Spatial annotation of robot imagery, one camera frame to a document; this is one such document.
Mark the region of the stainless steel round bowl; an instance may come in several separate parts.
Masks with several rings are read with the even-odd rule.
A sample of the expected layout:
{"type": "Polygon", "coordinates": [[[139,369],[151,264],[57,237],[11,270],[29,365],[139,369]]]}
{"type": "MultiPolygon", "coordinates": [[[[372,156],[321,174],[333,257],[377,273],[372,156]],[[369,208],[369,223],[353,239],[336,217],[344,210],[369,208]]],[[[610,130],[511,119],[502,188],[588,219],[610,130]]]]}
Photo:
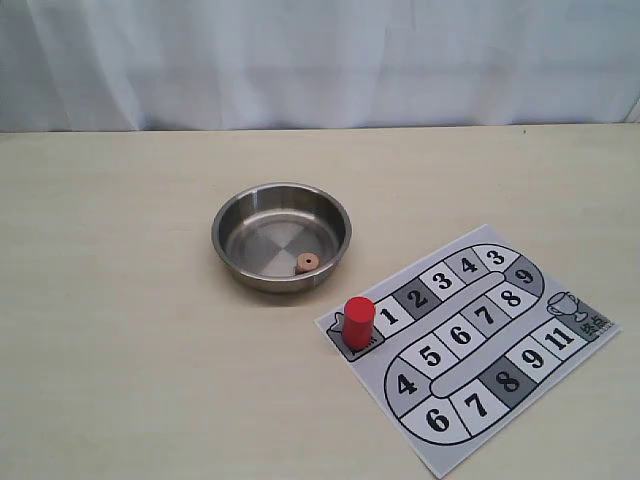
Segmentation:
{"type": "Polygon", "coordinates": [[[271,294],[310,291],[344,257],[352,224],[329,193],[295,182],[271,182],[231,197],[211,225],[212,245],[240,284],[271,294]],[[295,273],[297,256],[312,252],[319,267],[295,273]]]}

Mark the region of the white backdrop curtain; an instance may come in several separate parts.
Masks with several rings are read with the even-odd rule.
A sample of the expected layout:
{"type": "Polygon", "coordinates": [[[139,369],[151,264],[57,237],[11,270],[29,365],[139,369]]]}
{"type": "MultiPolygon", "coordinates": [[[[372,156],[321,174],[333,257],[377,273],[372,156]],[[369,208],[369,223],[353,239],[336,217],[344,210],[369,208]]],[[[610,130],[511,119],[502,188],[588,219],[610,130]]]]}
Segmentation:
{"type": "Polygon", "coordinates": [[[18,131],[618,123],[635,1],[5,1],[18,131]]]}

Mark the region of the red cylinder game piece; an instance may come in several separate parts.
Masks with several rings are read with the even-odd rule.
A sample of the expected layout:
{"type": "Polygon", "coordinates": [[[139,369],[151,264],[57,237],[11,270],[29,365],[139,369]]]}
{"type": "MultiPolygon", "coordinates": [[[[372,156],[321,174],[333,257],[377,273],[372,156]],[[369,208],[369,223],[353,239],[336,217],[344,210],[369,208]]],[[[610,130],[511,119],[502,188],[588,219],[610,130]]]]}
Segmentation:
{"type": "Polygon", "coordinates": [[[350,349],[362,350],[368,345],[375,313],[375,304],[369,298],[356,296],[346,302],[342,338],[350,349]]]}

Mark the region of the small wooden die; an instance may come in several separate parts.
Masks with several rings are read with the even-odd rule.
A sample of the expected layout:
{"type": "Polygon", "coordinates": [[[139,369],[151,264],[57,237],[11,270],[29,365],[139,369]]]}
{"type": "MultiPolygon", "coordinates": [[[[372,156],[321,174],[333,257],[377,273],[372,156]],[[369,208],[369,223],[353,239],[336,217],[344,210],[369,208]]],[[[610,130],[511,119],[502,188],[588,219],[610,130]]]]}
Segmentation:
{"type": "Polygon", "coordinates": [[[311,272],[319,267],[320,259],[319,257],[312,252],[304,252],[297,256],[295,273],[306,274],[311,272]]]}

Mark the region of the printed paper game board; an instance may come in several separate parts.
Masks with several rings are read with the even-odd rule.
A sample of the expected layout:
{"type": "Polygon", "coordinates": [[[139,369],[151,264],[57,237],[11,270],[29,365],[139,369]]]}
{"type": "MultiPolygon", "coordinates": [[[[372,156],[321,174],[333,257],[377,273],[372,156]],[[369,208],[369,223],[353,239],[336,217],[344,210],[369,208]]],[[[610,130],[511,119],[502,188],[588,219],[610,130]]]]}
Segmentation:
{"type": "Polygon", "coordinates": [[[442,478],[620,330],[481,226],[377,285],[372,337],[317,320],[354,375],[442,478]]]}

